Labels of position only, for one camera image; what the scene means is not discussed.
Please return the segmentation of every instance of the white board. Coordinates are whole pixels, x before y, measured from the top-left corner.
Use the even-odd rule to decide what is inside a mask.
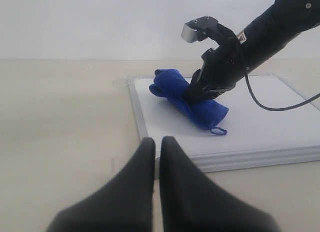
[[[285,107],[305,100],[275,75],[249,79],[266,106]],[[197,128],[166,99],[154,96],[149,91],[153,78],[129,80],[140,138],[155,140],[157,157],[162,138],[174,136],[204,172],[320,160],[320,110],[313,104],[290,111],[266,111],[252,100],[241,80],[219,97],[218,102],[229,108],[219,124],[228,134],[215,136]]]

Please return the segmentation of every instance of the blue towel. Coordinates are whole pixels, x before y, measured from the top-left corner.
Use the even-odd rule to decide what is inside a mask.
[[[209,130],[215,135],[226,135],[227,131],[217,127],[217,125],[225,118],[229,108],[213,99],[189,105],[182,98],[188,86],[189,83],[178,70],[158,69],[155,71],[155,78],[149,90],[157,97],[167,98],[171,104],[198,127]]]

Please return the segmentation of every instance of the table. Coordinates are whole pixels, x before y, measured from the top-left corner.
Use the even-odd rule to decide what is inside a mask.
[[[126,76],[152,75],[158,68],[190,76],[201,65],[0,61],[0,231],[45,231],[58,211],[125,165],[139,144]],[[320,60],[269,60],[254,73],[277,73],[311,96],[319,92],[319,67]],[[207,175],[271,213],[283,231],[319,230],[320,162]],[[162,231],[158,181],[154,208],[154,230]]]

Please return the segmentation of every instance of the black robotic fingers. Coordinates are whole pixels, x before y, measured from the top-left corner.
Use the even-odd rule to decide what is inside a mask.
[[[279,232],[273,218],[205,176],[173,137],[162,141],[159,185],[165,232]]]
[[[61,211],[46,232],[151,232],[155,142],[144,138],[105,186]],[[175,138],[162,140],[159,164],[164,232],[279,232],[273,218],[207,178]]]
[[[61,211],[47,232],[150,232],[155,143],[144,138],[126,166],[104,187]]]

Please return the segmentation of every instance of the black cable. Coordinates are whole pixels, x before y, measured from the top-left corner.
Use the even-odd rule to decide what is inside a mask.
[[[237,46],[237,50],[239,52],[239,54],[241,55],[241,60],[243,62],[243,66],[244,66],[244,76],[245,76],[245,82],[246,82],[246,86],[248,87],[248,90],[249,90],[249,93],[252,97],[252,99],[254,100],[254,102],[261,108],[265,109],[265,110],[268,110],[268,111],[274,111],[274,112],[280,112],[280,111],[288,111],[288,110],[292,110],[292,109],[295,109],[295,108],[299,108],[299,107],[302,107],[306,104],[309,104],[311,103],[312,101],[314,101],[315,99],[318,99],[320,98],[320,93],[318,93],[317,95],[309,98],[308,100],[305,100],[301,103],[298,103],[298,104],[295,104],[295,105],[292,105],[292,106],[289,106],[289,107],[284,107],[284,108],[270,108],[270,107],[267,107],[263,104],[261,104],[258,99],[256,98],[256,96],[254,95],[254,92],[252,91],[252,87],[250,85],[250,82],[249,82],[249,76],[248,76],[248,73],[247,73],[247,63],[246,63],[246,60],[245,60],[245,56],[243,54],[243,51],[242,51],[242,47],[241,47],[241,44],[239,43],[238,46]]]

